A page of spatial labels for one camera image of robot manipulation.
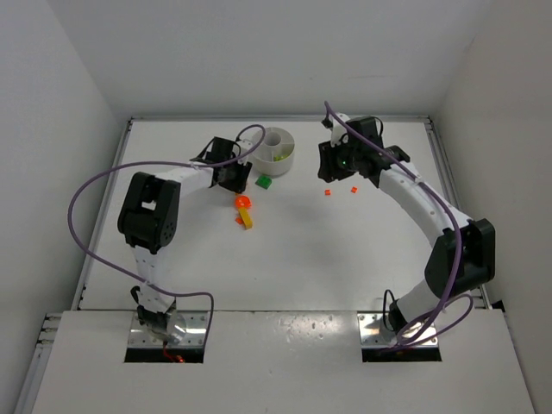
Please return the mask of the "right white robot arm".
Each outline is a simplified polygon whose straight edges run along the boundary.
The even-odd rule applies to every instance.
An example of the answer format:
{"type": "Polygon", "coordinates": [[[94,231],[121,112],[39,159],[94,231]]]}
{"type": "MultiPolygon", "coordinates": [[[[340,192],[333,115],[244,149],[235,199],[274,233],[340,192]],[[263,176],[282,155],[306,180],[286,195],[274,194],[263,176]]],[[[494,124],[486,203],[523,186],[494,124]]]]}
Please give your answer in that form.
{"type": "Polygon", "coordinates": [[[327,183],[355,174],[368,179],[400,205],[431,247],[423,280],[389,306],[386,321],[392,331],[431,321],[450,300],[494,278],[494,226],[457,210],[421,177],[401,147],[384,146],[379,118],[329,113],[322,125],[330,138],[318,146],[317,176],[327,183]]]}

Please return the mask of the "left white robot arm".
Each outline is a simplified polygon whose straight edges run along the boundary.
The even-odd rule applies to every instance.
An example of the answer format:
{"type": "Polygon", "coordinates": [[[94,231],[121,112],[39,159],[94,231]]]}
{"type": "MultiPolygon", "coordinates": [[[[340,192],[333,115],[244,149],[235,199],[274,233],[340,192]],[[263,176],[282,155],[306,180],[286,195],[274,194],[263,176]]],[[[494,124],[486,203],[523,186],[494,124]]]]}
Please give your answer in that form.
{"type": "Polygon", "coordinates": [[[117,228],[131,247],[142,279],[131,290],[139,322],[156,335],[169,336],[176,323],[176,300],[154,287],[165,272],[166,247],[176,235],[181,199],[217,185],[233,193],[244,192],[252,168],[247,151],[253,146],[240,138],[215,137],[191,160],[190,167],[133,175],[117,228]]]}

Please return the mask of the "yellow long lego brick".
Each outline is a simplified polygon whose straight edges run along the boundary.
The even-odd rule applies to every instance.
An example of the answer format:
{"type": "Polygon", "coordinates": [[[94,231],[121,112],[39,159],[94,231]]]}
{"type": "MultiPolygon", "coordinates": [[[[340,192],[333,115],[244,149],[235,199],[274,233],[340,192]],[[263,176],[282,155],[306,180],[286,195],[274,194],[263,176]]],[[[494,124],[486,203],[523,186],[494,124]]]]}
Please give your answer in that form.
{"type": "Polygon", "coordinates": [[[251,229],[253,227],[253,220],[252,220],[251,216],[248,213],[248,209],[247,208],[239,208],[238,209],[238,214],[241,218],[241,221],[242,221],[242,224],[243,224],[244,228],[245,229],[251,229]]]}

